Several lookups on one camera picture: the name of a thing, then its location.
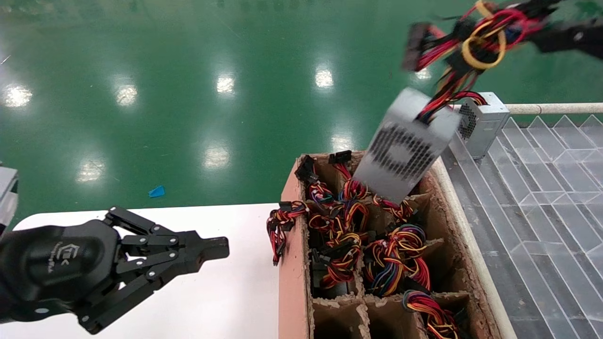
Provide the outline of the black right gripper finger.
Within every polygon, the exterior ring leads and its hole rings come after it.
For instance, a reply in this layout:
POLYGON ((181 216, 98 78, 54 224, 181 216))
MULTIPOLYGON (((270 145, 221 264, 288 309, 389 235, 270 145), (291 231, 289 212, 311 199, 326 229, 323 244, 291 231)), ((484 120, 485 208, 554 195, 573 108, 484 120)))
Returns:
POLYGON ((530 35, 530 43, 542 53, 580 51, 603 59, 603 22, 592 18, 582 22, 554 22, 530 35))
POLYGON ((561 0, 511 0, 506 8, 514 8, 527 17, 546 17, 558 9, 561 0))

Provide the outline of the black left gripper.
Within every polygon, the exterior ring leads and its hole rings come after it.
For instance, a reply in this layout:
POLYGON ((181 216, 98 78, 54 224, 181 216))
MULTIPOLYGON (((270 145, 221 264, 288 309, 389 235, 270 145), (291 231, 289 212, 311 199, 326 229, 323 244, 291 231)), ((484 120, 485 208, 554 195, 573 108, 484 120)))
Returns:
POLYGON ((72 313, 95 335, 175 277, 229 255, 226 237, 175 232, 118 206, 104 223, 13 230, 1 237, 1 322, 72 313), (113 227, 132 234, 121 237, 113 227), (116 264, 125 258, 121 246, 148 257, 116 264))

